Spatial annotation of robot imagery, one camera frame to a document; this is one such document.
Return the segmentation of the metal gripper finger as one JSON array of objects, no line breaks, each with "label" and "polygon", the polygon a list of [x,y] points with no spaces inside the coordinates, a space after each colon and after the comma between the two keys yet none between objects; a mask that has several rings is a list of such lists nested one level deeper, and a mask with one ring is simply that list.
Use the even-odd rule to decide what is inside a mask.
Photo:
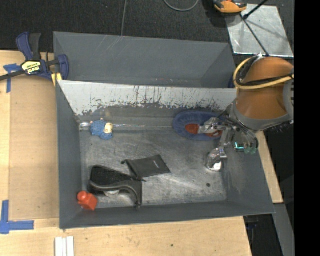
[{"label": "metal gripper finger", "polygon": [[198,128],[199,134],[220,135],[226,130],[226,126],[217,117],[212,117]]},{"label": "metal gripper finger", "polygon": [[227,154],[223,147],[214,148],[206,156],[205,167],[211,171],[220,172],[226,159]]}]

